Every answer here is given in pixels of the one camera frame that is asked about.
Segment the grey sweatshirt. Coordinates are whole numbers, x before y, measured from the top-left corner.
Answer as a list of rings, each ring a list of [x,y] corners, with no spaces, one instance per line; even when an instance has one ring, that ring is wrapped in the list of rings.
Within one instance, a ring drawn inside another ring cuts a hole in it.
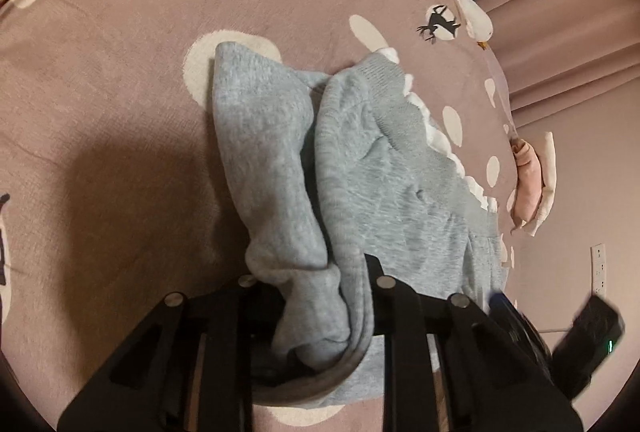
[[[322,74],[221,43],[213,115],[250,234],[246,264],[285,300],[258,404],[382,394],[368,256],[420,293],[460,292],[481,308],[506,284],[497,204],[465,174],[391,48]]]

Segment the folded pink garment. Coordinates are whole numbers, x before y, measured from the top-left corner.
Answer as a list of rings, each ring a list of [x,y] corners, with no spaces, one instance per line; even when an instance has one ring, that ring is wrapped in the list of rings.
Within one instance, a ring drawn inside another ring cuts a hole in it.
[[[541,164],[535,149],[529,142],[516,138],[511,142],[518,184],[512,214],[518,226],[524,226],[535,215],[542,196]]]

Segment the folded white garment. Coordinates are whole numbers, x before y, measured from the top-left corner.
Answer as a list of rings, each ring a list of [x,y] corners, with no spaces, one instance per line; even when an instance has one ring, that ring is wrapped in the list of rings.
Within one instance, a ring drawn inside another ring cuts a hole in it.
[[[558,184],[553,133],[547,131],[536,136],[533,139],[533,148],[541,165],[542,193],[533,219],[523,227],[524,232],[531,237],[535,237],[540,226],[546,222],[553,208],[556,184]]]

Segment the pink polka dot bedspread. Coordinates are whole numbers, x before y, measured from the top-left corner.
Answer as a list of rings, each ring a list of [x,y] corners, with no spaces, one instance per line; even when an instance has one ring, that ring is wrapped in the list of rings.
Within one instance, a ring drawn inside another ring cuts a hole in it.
[[[205,107],[216,46],[334,72],[390,46],[465,172],[512,206],[503,86],[457,0],[9,0],[1,3],[2,348],[55,424],[166,292],[243,263]]]

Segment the pink curtain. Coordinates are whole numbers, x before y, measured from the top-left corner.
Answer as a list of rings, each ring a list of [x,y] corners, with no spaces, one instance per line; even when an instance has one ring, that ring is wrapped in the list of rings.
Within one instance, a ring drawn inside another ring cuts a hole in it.
[[[516,126],[639,77],[639,0],[477,0]]]

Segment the white wall socket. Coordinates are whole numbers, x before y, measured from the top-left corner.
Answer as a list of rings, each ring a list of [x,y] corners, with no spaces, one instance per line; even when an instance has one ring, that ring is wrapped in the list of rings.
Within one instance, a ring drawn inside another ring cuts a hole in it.
[[[596,244],[591,252],[591,289],[601,298],[606,297],[606,250],[604,244]]]

